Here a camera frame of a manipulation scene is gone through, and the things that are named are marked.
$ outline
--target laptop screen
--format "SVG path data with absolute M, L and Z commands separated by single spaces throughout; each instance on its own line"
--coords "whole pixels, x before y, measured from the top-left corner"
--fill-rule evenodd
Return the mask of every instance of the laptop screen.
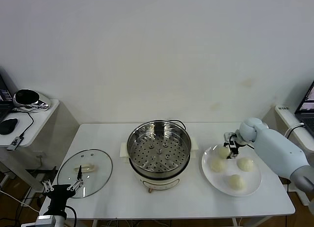
M 0 104 L 5 102 L 12 102 L 12 97 L 6 87 L 2 77 L 0 76 Z
M 295 113 L 314 113 L 314 82 Z

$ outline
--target steamed bun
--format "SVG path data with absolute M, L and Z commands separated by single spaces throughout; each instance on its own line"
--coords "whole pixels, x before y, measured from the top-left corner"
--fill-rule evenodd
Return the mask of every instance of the steamed bun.
M 218 148 L 218 155 L 219 157 L 221 157 L 222 159 L 226 159 L 230 154 L 230 149 L 229 147 L 224 147 L 224 146 L 221 146 Z
M 231 175 L 228 182 L 230 187 L 234 190 L 243 190 L 246 187 L 244 179 L 238 174 Z
M 253 161 L 248 157 L 240 158 L 236 164 L 243 171 L 252 171 L 254 167 Z
M 226 161 L 218 157 L 214 157 L 210 163 L 210 168 L 214 172 L 222 172 L 226 169 Z

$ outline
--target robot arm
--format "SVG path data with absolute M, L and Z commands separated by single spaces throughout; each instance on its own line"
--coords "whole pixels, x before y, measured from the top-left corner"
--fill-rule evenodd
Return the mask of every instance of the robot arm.
M 304 192 L 314 192 L 314 168 L 304 152 L 258 118 L 248 118 L 235 133 L 226 133 L 229 158 L 235 158 L 238 148 L 252 143 L 256 154 L 280 177 L 291 180 Z
M 82 179 L 82 166 L 79 167 L 78 176 L 74 184 L 51 185 L 50 180 L 43 182 L 44 195 L 51 199 L 48 211 L 43 216 L 38 216 L 35 223 L 23 224 L 22 227 L 64 227 L 67 218 L 65 212 L 67 200 L 84 184 Z

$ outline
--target computer mouse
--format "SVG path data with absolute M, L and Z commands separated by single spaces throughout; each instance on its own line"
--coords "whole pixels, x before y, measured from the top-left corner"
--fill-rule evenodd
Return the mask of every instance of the computer mouse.
M 14 130 L 17 123 L 18 123 L 18 120 L 16 118 L 4 120 L 3 122 L 1 122 L 0 123 L 0 135 L 10 134 Z

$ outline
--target laptop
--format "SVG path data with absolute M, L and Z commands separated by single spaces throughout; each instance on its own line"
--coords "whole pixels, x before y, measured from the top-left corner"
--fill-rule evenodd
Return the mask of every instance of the laptop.
M 304 123 L 306 129 L 314 137 L 314 82 L 295 111 L 295 116 Z
M 0 122 L 14 108 L 13 99 L 0 76 Z

